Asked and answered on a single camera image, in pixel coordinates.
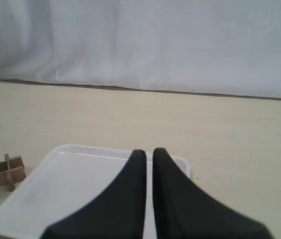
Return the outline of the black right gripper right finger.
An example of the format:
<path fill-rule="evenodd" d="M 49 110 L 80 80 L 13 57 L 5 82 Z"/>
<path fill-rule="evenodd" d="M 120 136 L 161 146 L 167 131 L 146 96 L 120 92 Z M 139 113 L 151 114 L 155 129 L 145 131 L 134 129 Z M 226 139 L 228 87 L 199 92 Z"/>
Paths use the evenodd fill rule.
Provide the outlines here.
<path fill-rule="evenodd" d="M 164 148 L 153 152 L 153 209 L 159 239 L 271 239 L 267 227 L 194 184 Z"/>

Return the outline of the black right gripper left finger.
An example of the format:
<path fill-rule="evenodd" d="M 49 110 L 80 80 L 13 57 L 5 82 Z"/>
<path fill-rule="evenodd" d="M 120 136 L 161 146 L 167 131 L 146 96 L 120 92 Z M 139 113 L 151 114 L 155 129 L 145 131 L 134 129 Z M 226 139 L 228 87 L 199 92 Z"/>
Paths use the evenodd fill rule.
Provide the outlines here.
<path fill-rule="evenodd" d="M 141 239 L 146 205 L 146 154 L 134 150 L 94 200 L 48 226 L 43 239 Z"/>

